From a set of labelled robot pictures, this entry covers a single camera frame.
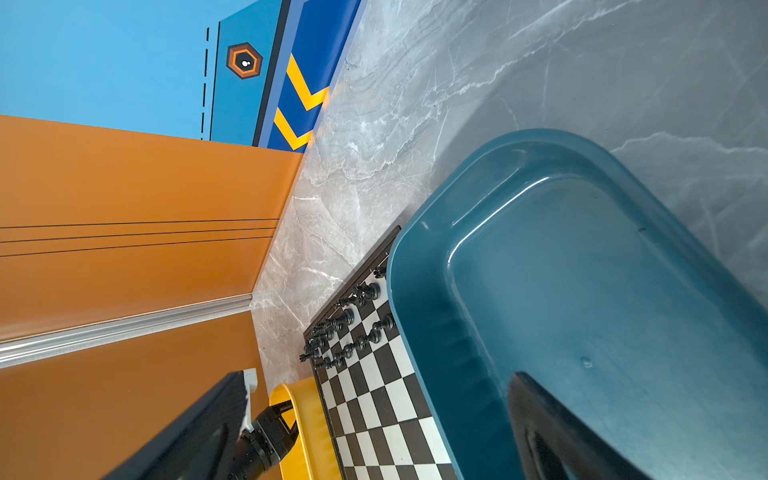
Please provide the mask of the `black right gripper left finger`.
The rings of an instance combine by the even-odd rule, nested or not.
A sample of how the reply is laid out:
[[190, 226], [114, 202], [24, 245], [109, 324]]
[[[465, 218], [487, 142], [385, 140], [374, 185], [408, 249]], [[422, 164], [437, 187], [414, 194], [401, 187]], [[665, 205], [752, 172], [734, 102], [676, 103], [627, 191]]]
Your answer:
[[227, 374], [107, 479], [225, 479], [247, 406], [244, 373]]

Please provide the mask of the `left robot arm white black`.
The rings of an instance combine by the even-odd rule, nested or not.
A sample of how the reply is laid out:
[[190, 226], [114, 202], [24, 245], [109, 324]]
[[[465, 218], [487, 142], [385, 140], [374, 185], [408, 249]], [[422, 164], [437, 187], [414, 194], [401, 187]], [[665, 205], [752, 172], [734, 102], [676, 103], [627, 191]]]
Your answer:
[[298, 423], [289, 425], [283, 415], [293, 410], [290, 400], [268, 406], [244, 431], [235, 444], [228, 479], [258, 479], [277, 466], [299, 437]]

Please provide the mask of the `black chess piece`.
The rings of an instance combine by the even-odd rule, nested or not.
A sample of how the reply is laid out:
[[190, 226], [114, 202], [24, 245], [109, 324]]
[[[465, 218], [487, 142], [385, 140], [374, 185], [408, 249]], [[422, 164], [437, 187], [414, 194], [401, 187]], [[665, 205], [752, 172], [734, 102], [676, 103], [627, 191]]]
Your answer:
[[357, 285], [354, 290], [354, 298], [357, 304], [372, 302], [381, 295], [380, 286], [376, 283]]

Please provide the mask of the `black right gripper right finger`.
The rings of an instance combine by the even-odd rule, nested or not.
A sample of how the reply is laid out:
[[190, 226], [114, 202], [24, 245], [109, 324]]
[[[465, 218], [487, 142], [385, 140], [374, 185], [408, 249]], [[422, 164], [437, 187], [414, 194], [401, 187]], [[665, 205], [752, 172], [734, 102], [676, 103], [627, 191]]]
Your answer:
[[510, 381], [507, 409], [527, 479], [648, 477], [525, 372]]

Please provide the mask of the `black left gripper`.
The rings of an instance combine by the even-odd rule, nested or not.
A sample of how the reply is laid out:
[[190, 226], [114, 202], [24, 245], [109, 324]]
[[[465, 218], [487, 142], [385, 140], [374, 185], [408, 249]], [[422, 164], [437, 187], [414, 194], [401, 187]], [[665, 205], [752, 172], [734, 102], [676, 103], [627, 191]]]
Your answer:
[[251, 444], [262, 462], [280, 462], [294, 447], [298, 436], [298, 423], [289, 425], [283, 418], [293, 410], [293, 404], [286, 400], [268, 406], [253, 422]]

